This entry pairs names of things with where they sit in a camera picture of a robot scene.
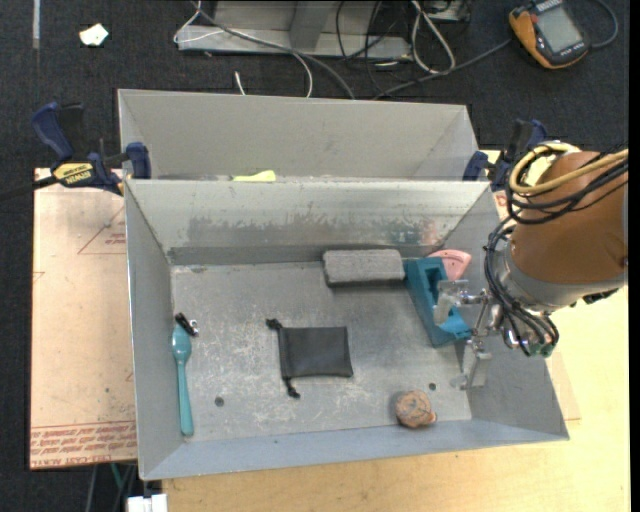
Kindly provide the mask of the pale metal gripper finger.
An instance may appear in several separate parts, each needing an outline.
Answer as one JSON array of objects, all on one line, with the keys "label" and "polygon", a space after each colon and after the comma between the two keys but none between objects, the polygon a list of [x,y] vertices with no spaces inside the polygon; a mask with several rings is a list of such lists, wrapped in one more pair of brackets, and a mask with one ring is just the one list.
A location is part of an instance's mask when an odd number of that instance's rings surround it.
[{"label": "pale metal gripper finger", "polygon": [[468,284],[469,282],[465,279],[441,280],[437,283],[437,299],[433,307],[433,319],[436,324],[445,323],[453,307],[468,302]]},{"label": "pale metal gripper finger", "polygon": [[483,346],[473,343],[456,346],[459,373],[451,379],[451,386],[458,390],[483,387],[487,381],[492,354]]}]

